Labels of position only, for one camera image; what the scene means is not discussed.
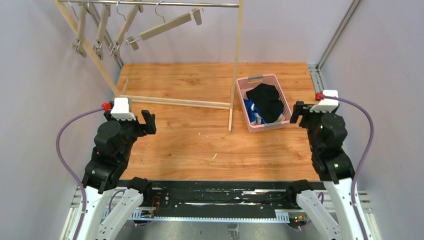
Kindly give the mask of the beige clip hanger blue underwear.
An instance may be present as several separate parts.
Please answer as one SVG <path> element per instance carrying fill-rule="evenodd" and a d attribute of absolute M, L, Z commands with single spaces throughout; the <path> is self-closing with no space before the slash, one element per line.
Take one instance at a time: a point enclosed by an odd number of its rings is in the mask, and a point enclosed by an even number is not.
<path fill-rule="evenodd" d="M 121 57 L 120 48 L 123 44 L 124 36 L 128 32 L 128 30 L 130 29 L 132 23 L 134 22 L 134 19 L 135 19 L 137 13 L 143 13 L 144 12 L 143 5 L 133 4 L 130 11 L 125 16 L 125 15 L 123 15 L 119 12 L 119 10 L 118 10 L 119 4 L 120 4 L 120 0 L 118 0 L 117 3 L 116 3 L 116 12 L 117 12 L 118 15 L 120 15 L 124 18 L 124 23 L 123 23 L 122 27 L 120 28 L 120 31 L 119 31 L 115 41 L 110 45 L 111 46 L 110 55 L 112 57 L 114 57 L 116 60 L 118 60 Z"/>

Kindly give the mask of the beige clip hanger black underwear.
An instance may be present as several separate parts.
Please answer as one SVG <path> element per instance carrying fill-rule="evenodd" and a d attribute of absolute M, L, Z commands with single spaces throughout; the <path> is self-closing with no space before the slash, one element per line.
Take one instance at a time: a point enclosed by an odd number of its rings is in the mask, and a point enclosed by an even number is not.
<path fill-rule="evenodd" d="M 127 37 L 125 43 L 127 45 L 130 45 L 132 47 L 132 49 L 134 51 L 138 50 L 140 47 L 138 45 L 138 41 L 146 41 L 148 39 L 151 39 L 153 37 L 156 37 L 160 34 L 163 34 L 169 30 L 172 30 L 176 27 L 179 27 L 185 23 L 190 22 L 192 19 L 194 19 L 194 21 L 196 22 L 196 24 L 199 26 L 203 23 L 202 21 L 202 13 L 204 12 L 204 9 L 202 7 L 195 7 L 191 10 L 191 12 L 187 12 L 185 14 L 182 14 L 178 17 L 175 17 L 169 21 L 165 20 L 165 17 L 163 15 L 160 15 L 157 12 L 157 7 L 161 4 L 164 3 L 163 0 L 161 0 L 160 2 L 158 2 L 155 5 L 155 14 L 157 16 L 162 17 L 163 23 L 159 24 L 153 28 L 150 28 L 148 30 L 145 30 L 143 32 L 141 32 L 138 36 L 138 38 L 134 37 L 133 35 L 130 35 Z"/>

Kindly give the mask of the beige clip hanger cream underwear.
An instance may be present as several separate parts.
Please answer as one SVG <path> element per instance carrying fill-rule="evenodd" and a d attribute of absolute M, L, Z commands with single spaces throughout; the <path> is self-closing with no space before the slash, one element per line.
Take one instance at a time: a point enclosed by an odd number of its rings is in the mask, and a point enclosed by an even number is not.
<path fill-rule="evenodd" d="M 106 35 L 106 27 L 108 23 L 108 19 L 111 15 L 111 5 L 110 4 L 102 4 L 101 14 L 98 15 L 95 10 L 95 4 L 91 3 L 89 0 L 87 1 L 89 12 L 92 16 L 97 16 L 97 32 L 96 32 L 96 38 L 95 42 L 92 46 L 93 51 L 95 52 L 96 56 L 103 60 L 104 53 L 103 53 L 103 42 L 105 40 Z"/>

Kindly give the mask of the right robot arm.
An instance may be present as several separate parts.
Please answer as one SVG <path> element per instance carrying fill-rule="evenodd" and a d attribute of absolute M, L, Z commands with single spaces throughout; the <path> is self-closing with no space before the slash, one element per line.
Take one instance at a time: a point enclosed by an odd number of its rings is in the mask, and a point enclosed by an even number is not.
<path fill-rule="evenodd" d="M 346 123 L 334 110 L 315 111 L 313 104 L 297 101 L 290 123 L 306 129 L 311 161 L 334 207 L 334 219 L 307 180 L 292 182 L 286 199 L 304 210 L 327 240 L 370 240 L 372 232 L 364 218 L 352 161 L 342 149 L 348 135 Z"/>

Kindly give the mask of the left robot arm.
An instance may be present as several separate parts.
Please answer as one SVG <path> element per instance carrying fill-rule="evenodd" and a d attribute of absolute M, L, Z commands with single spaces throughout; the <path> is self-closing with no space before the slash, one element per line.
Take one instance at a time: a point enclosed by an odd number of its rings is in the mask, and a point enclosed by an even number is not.
<path fill-rule="evenodd" d="M 131 150 L 138 138 L 157 132 L 156 116 L 142 110 L 144 123 L 137 117 L 118 120 L 106 111 L 94 137 L 91 159 L 82 178 L 81 216 L 74 228 L 74 240 L 114 240 L 134 210 L 154 200 L 153 184 L 146 178 L 134 177 L 118 204 L 103 219 L 119 180 L 129 165 Z"/>

